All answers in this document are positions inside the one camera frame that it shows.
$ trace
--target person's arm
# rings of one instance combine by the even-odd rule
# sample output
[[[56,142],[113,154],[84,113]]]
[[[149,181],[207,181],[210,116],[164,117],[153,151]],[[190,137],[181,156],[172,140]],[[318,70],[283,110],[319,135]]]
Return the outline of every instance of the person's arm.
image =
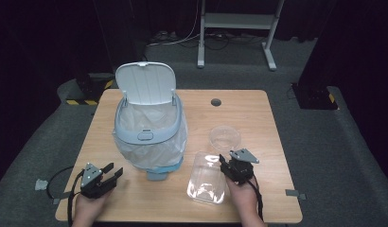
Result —
[[[107,192],[98,199],[88,199],[79,194],[76,199],[73,227],[91,227],[100,213],[102,213],[105,201],[109,198],[112,191]]]
[[[266,224],[257,212],[256,192],[254,189],[247,183],[237,185],[227,177],[226,182],[230,190],[232,202],[238,209],[242,227],[265,227]]]

